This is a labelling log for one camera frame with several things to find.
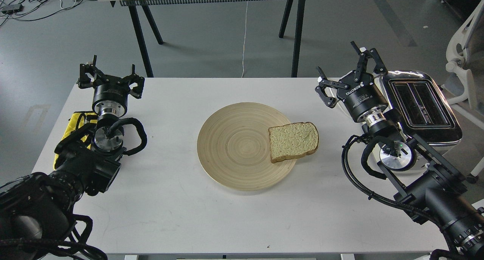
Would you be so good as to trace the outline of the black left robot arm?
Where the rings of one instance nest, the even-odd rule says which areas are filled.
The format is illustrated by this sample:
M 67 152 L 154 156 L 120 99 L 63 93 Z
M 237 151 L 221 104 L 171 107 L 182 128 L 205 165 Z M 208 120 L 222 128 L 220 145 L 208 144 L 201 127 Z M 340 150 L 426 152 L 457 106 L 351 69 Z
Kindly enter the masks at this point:
M 79 66 L 79 88 L 93 88 L 91 117 L 57 144 L 50 174 L 34 172 L 1 187 L 1 259 L 38 260 L 47 254 L 76 260 L 106 260 L 102 250 L 87 244 L 93 222 L 76 215 L 84 194 L 106 192 L 123 156 L 147 146 L 147 134 L 136 118 L 125 118 L 131 95 L 141 98 L 145 79 L 135 72 L 116 77 L 91 63 Z

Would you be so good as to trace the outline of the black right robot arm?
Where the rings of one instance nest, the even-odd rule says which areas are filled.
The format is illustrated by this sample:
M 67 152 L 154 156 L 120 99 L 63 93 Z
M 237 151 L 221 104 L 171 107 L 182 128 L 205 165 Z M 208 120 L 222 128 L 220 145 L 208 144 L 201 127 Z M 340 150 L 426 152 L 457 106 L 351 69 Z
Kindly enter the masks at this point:
M 356 69 L 333 81 L 318 67 L 315 88 L 326 106 L 341 102 L 350 118 L 362 124 L 363 134 L 352 135 L 343 146 L 344 174 L 368 199 L 400 209 L 418 224 L 435 224 L 448 249 L 435 249 L 431 260 L 482 260 L 483 208 L 474 208 L 463 198 L 466 177 L 437 151 L 462 138 L 442 91 L 426 73 L 387 70 L 375 48 L 351 45 L 358 53 Z M 349 150 L 355 143 L 365 144 L 365 172 L 396 188 L 393 199 L 366 187 L 353 174 Z

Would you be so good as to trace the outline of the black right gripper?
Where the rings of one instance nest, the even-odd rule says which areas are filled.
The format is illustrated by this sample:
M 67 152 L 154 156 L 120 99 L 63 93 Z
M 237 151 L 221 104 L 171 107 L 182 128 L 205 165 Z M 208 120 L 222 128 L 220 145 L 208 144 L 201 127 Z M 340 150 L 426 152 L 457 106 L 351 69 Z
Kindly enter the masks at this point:
M 321 67 L 316 67 L 319 76 L 315 91 L 325 106 L 346 108 L 353 121 L 358 123 L 364 121 L 363 114 L 367 111 L 375 107 L 381 110 L 388 107 L 387 100 L 374 84 L 373 76 L 373 74 L 387 75 L 388 70 L 375 48 L 370 50 L 365 47 L 359 48 L 354 41 L 351 41 L 351 45 L 359 55 L 355 72 L 347 72 L 342 77 L 330 79 Z M 367 72 L 369 59 L 375 62 L 372 73 Z

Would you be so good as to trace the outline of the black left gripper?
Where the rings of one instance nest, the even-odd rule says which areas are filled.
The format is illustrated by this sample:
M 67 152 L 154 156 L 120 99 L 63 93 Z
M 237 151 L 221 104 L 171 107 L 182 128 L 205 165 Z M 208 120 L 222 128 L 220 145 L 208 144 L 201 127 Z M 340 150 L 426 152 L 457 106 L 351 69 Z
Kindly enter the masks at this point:
M 145 77 L 136 74 L 132 64 L 130 75 L 118 79 L 118 85 L 108 84 L 108 76 L 96 67 L 96 61 L 97 55 L 94 55 L 91 62 L 79 65 L 78 87 L 95 89 L 92 101 L 95 113 L 102 113 L 106 108 L 113 108 L 114 113 L 126 113 L 128 94 L 142 98 Z

